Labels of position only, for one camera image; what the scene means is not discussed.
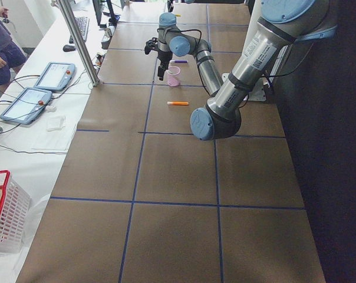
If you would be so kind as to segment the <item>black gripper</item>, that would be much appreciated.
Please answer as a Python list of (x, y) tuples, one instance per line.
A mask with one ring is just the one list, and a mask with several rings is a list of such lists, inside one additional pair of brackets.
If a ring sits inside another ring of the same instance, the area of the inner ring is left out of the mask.
[(159, 50), (157, 57), (160, 60), (160, 65), (157, 70), (157, 76), (160, 81), (163, 81), (165, 71), (166, 69), (168, 69), (170, 63), (170, 51)]

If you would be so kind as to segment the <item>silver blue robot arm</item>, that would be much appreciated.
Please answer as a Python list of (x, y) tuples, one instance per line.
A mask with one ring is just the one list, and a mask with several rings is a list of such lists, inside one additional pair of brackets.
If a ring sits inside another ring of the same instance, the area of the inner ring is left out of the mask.
[(218, 63), (212, 46), (201, 35), (192, 36), (177, 26), (172, 12), (159, 16), (157, 36), (145, 53), (157, 51), (159, 80), (173, 57), (191, 55), (209, 98), (193, 111), (190, 128), (199, 140), (234, 136), (242, 123), (240, 107), (270, 69), (282, 49), (298, 42), (316, 41), (335, 34), (338, 1), (256, 1), (239, 59), (234, 65)]

